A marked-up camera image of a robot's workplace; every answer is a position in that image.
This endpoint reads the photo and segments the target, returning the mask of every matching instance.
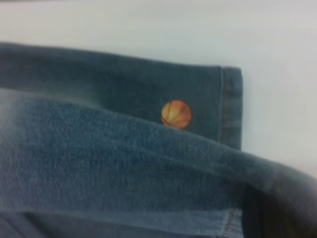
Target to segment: blue denim fabric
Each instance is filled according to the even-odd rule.
[[[186,130],[241,148],[242,76],[236,68],[0,44],[0,88],[160,124],[164,104],[181,99],[194,109]]]
[[[218,93],[211,96],[216,100],[213,104],[206,100],[207,91],[199,94],[201,86],[195,87],[193,82],[184,86],[194,90],[186,101],[197,106],[199,115],[193,118],[198,121],[183,131],[159,121],[165,100],[174,99],[173,92],[178,90],[176,86],[165,90],[173,84],[164,85],[169,71],[173,74],[173,67],[163,70],[168,69],[167,64],[135,60],[138,68],[133,59],[122,57],[11,45],[3,45],[1,51],[1,237],[256,237],[252,235],[259,231],[253,231],[245,221],[267,218],[263,209],[258,214],[257,208],[270,208],[273,202],[287,214],[287,228],[295,230],[288,237],[316,234],[316,180],[237,150],[241,139],[238,70],[173,66],[177,68],[175,78],[198,83],[210,78],[215,85],[202,80],[203,87],[215,86],[211,94]],[[32,52],[38,53],[29,57]],[[73,67],[69,63],[81,54],[83,68],[91,66],[84,71],[80,63]],[[74,56],[50,68],[67,55]],[[121,67],[115,70],[113,63],[112,70],[105,66],[103,71],[104,62],[93,64],[94,57],[97,63],[102,56]],[[124,76],[129,67],[130,73]],[[147,81],[151,72],[153,77],[167,76],[152,84]],[[64,80],[58,81],[63,73]],[[92,80],[94,75],[103,75],[100,79],[115,85],[109,90],[105,87],[114,96],[94,98],[101,88],[83,84],[89,81],[88,75]],[[52,81],[41,84],[50,77]],[[77,78],[82,81],[75,84]],[[115,83],[114,79],[122,78],[142,83]],[[190,94],[187,90],[177,98],[184,99]],[[125,99],[118,99],[119,106],[115,95]],[[152,102],[144,105],[145,99]],[[279,232],[269,222],[261,225],[261,237]]]

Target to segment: jeans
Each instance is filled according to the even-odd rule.
[[[1,237],[317,234],[316,180],[239,151],[239,70],[0,51]],[[186,130],[160,122],[174,98]]]

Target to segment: basketball patch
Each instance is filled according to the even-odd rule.
[[[192,120],[190,107],[181,100],[173,100],[165,104],[161,112],[161,120],[164,125],[186,128]]]

